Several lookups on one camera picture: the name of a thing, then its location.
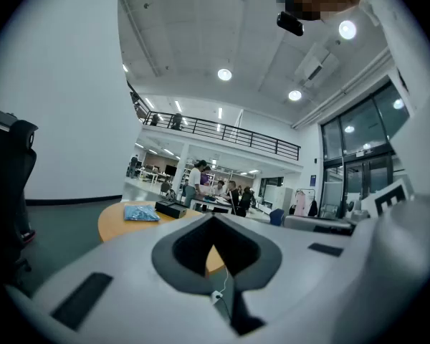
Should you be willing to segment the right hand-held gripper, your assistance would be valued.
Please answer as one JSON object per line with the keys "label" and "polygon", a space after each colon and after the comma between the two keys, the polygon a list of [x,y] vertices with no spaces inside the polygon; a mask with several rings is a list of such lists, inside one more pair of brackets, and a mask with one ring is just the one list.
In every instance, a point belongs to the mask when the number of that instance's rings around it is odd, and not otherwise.
{"label": "right hand-held gripper", "polygon": [[409,187],[403,178],[394,181],[387,187],[377,191],[361,201],[351,201],[351,211],[347,211],[344,220],[352,225],[365,219],[377,219],[392,206],[410,199]]}

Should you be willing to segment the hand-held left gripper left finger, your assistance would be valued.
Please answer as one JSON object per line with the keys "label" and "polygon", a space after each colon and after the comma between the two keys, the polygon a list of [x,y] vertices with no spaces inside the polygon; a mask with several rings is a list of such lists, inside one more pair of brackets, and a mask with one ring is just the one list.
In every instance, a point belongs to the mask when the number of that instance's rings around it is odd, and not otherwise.
{"label": "hand-held left gripper left finger", "polygon": [[[6,292],[51,343],[231,343],[234,331],[209,297],[175,290],[152,264],[157,241],[196,220],[186,217],[104,242],[50,277],[33,298],[12,286]],[[110,284],[73,330],[52,313],[93,273],[111,277]]]}

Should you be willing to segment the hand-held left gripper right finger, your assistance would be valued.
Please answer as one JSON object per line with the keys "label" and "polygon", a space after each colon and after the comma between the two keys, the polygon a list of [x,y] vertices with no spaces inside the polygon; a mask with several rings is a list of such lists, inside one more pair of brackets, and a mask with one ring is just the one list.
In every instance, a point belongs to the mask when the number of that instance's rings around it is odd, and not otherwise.
{"label": "hand-held left gripper right finger", "polygon": [[347,310],[358,282],[359,261],[350,236],[272,226],[226,214],[244,232],[278,247],[281,262],[273,276],[261,268],[266,284],[240,294],[232,312],[240,331],[332,331]]}

